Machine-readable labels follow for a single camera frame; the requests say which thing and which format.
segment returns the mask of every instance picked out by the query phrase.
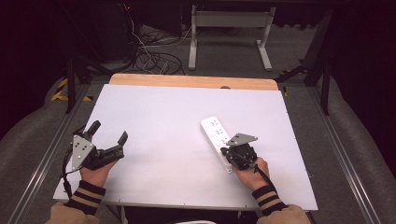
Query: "person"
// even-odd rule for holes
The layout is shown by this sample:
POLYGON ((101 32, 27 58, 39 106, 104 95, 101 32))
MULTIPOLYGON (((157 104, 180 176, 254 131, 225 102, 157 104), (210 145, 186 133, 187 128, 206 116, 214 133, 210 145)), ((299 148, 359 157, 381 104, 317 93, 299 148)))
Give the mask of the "person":
MULTIPOLYGON (((260 157, 256 163, 269 176, 268 163, 260 157)), ((86 168, 80 169, 81 180, 78 189, 67 203, 59 202, 51 207, 50 219, 47 224, 99 223, 100 219, 94 215, 105 196, 104 185, 108 173, 115 164, 114 161, 94 171, 86 168)), ((233 171, 239 180, 252 190, 252 196, 259 204, 262 217, 257 220, 257 224, 310 223, 305 211, 300 206, 284 204, 275 190, 259 173, 254 173, 252 169, 240 171, 235 167, 233 167, 233 171)))

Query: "white board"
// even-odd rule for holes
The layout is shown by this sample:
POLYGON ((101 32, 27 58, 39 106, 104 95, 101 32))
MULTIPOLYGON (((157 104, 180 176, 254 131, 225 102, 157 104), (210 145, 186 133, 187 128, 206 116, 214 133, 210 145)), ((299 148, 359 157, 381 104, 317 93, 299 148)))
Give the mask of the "white board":
MULTIPOLYGON (((250 145, 268 161, 284 203, 318 210, 280 91, 123 85, 104 86, 87 124, 102 123, 92 140, 101 149, 115 146, 123 131, 129 135, 125 158, 106 182, 104 203, 258 209, 251 191, 222 168, 205 140, 200 122, 211 116, 230 136, 259 137, 250 145)), ((75 190, 79 173, 68 178, 75 190)), ((67 200, 62 182, 54 199, 67 200)))

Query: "striped sleeve cuff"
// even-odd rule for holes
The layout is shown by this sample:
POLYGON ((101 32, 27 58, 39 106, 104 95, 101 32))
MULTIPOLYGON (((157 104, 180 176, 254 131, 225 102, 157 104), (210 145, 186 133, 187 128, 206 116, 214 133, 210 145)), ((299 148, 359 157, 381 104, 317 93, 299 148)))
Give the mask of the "striped sleeve cuff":
POLYGON ((253 191, 252 195, 259 204, 259 207, 262 210, 262 215, 265 217, 268 217, 275 211, 281 211, 282 209, 287 208, 271 186, 267 185, 256 189, 253 191))
POLYGON ((94 216, 105 193, 106 189, 96 187, 86 181, 80 180, 78 189, 65 206, 77 208, 84 212, 85 215, 94 216))

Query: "hand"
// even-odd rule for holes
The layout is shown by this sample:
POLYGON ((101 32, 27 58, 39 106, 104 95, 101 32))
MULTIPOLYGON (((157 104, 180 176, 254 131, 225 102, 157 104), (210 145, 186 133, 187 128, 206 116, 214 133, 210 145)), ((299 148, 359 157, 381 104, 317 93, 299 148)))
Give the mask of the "hand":
POLYGON ((108 173, 110 172, 111 168, 116 164, 117 161, 113 161, 102 168, 97 170, 90 170, 85 167, 82 167, 79 170, 81 174, 81 179, 95 185, 96 187, 102 188, 107 180, 108 173))
MULTIPOLYGON (((268 171, 268 163, 263 160, 261 157, 258 157, 256 160, 256 164, 259 168, 265 172, 265 174, 269 177, 268 171)), ((251 190, 259 189, 268 183, 262 178, 259 172, 254 173, 254 169, 246 169, 243 171, 238 170, 236 167, 233 166, 233 171, 238 176, 239 180, 251 190)))

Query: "power outlet socket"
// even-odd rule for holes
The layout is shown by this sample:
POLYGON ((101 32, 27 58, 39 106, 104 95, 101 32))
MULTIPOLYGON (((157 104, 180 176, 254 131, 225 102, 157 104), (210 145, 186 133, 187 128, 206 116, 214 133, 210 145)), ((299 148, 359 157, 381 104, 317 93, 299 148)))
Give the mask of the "power outlet socket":
POLYGON ((227 161, 220 150, 222 147, 229 147, 226 145, 226 143, 230 141, 230 136, 227 134, 218 118, 210 117, 203 119, 201 121, 201 130, 203 131, 206 140, 209 142, 221 165, 224 167, 227 173, 231 173, 233 171, 233 166, 227 161))

